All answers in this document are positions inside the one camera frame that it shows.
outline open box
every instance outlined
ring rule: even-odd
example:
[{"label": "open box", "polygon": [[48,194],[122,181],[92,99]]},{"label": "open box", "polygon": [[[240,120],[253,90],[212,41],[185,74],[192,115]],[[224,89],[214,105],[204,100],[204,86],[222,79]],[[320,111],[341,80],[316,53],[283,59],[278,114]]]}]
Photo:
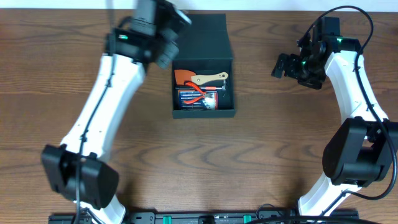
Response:
[{"label": "open box", "polygon": [[[225,14],[192,14],[191,29],[179,40],[180,52],[172,62],[173,118],[232,118],[235,115],[233,54],[226,29]],[[174,70],[200,75],[228,73],[225,91],[217,90],[218,110],[181,110]]]}]

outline black cable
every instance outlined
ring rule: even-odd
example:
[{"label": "black cable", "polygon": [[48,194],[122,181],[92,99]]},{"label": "black cable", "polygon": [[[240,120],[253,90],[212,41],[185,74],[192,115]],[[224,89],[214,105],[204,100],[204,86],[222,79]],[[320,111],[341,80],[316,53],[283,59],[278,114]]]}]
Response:
[{"label": "black cable", "polygon": [[[265,206],[270,206],[270,207],[276,209],[275,206],[273,206],[273,205],[271,205],[271,204],[269,204],[269,203],[265,203],[264,205],[261,205],[261,206],[257,209],[257,211],[256,211],[256,218],[260,219],[260,217],[259,217],[260,209],[264,208]],[[276,211],[276,212],[277,212],[280,216],[284,216],[284,215],[283,215],[282,213],[280,213],[279,211]]]},{"label": "black cable", "polygon": [[105,93],[107,92],[108,88],[111,87],[111,80],[113,77],[113,72],[114,72],[114,64],[115,64],[115,57],[114,53],[116,50],[116,37],[114,36],[114,11],[113,11],[113,0],[106,0],[106,3],[108,5],[108,19],[109,19],[109,26],[111,33],[109,34],[109,54],[112,56],[112,63],[111,63],[111,71],[110,75],[108,78],[108,81],[105,85],[105,89],[102,92],[97,104],[94,107],[93,112],[90,115],[90,118],[87,121],[86,127],[84,129],[83,134],[80,136],[80,148],[79,148],[79,153],[77,157],[77,162],[76,162],[76,218],[75,218],[75,223],[79,224],[80,220],[80,167],[81,167],[81,154],[83,153],[83,148],[84,148],[84,143],[87,142],[87,137],[86,134],[88,132],[88,128],[90,127],[90,124],[94,118],[94,115],[100,106],[102,99],[104,98]]},{"label": "black cable", "polygon": [[[82,215],[84,215],[87,212],[87,210],[88,210],[88,208],[84,208],[84,209],[81,209],[80,212],[81,212]],[[71,220],[70,224],[74,224],[75,220],[77,220],[77,214],[75,214],[72,217],[72,220]]]},{"label": "black cable", "polygon": [[345,197],[346,194],[352,194],[352,195],[355,195],[357,197],[360,197],[360,198],[363,198],[363,199],[366,199],[366,200],[379,200],[379,199],[382,199],[382,198],[384,198],[385,196],[387,196],[391,192],[391,190],[394,188],[394,185],[395,185],[396,180],[397,180],[397,156],[396,156],[396,152],[395,152],[394,143],[392,142],[392,139],[391,139],[390,135],[388,134],[388,131],[387,131],[386,127],[383,125],[383,123],[380,120],[379,116],[376,114],[375,110],[373,109],[373,105],[370,102],[368,95],[366,94],[365,88],[363,87],[361,76],[359,74],[359,69],[360,69],[358,67],[359,56],[361,54],[363,54],[363,50],[365,49],[365,47],[367,46],[367,44],[369,43],[369,41],[371,40],[372,35],[373,35],[374,26],[373,26],[373,21],[372,21],[372,18],[370,17],[370,15],[367,12],[365,12],[364,10],[362,10],[362,9],[360,9],[358,7],[355,7],[355,6],[340,6],[340,7],[334,8],[334,9],[330,9],[329,11],[323,13],[320,17],[318,17],[318,19],[316,19],[316,21],[314,23],[312,23],[312,25],[310,26],[310,28],[308,28],[308,30],[306,31],[304,36],[299,40],[298,46],[301,47],[302,41],[304,40],[304,38],[306,38],[306,36],[309,34],[309,32],[314,27],[314,25],[318,22],[319,19],[321,19],[323,16],[325,16],[325,15],[327,15],[327,14],[329,14],[329,13],[335,11],[335,10],[343,9],[343,8],[351,8],[351,9],[355,9],[355,10],[361,12],[362,14],[364,14],[366,16],[366,18],[368,19],[368,21],[370,23],[370,26],[371,26],[371,31],[369,33],[368,38],[366,39],[365,43],[362,45],[362,47],[360,48],[359,52],[355,56],[354,71],[355,71],[356,79],[358,81],[359,88],[361,89],[362,95],[363,95],[363,97],[365,99],[365,102],[366,102],[366,104],[368,106],[368,109],[372,113],[374,118],[376,119],[376,122],[378,123],[379,128],[380,128],[381,132],[383,133],[384,137],[386,138],[386,140],[388,142],[388,145],[390,147],[391,159],[392,159],[392,177],[391,177],[391,181],[390,181],[390,184],[387,187],[387,189],[382,194],[380,194],[378,196],[370,197],[370,196],[359,194],[359,193],[356,193],[356,192],[353,192],[353,191],[350,191],[350,190],[343,191],[338,196],[338,198],[336,198],[332,202],[332,204],[329,205],[329,207],[325,211],[322,211],[320,216],[323,216],[324,214],[326,214],[331,208],[333,208],[333,206],[336,205],[336,203],[338,203],[338,201],[342,197]]},{"label": "black cable", "polygon": [[126,25],[127,23],[130,23],[131,20],[132,20],[132,17],[131,17],[131,16],[126,16],[126,17],[124,17],[124,18],[119,22],[118,28],[123,28],[124,25]]},{"label": "black cable", "polygon": [[99,220],[97,218],[97,216],[95,216],[95,214],[90,211],[90,209],[87,209],[87,213],[91,216],[91,218],[97,223],[97,224],[103,224],[103,222],[101,220]]},{"label": "black cable", "polygon": [[254,220],[245,224],[258,224],[258,223],[269,223],[269,222],[285,222],[285,221],[297,221],[297,222],[308,222],[309,220],[315,220],[322,222],[336,222],[336,223],[351,223],[351,224],[377,224],[375,222],[356,219],[356,218],[344,218],[344,217],[318,217],[318,216],[289,216],[289,217],[270,217]]}]

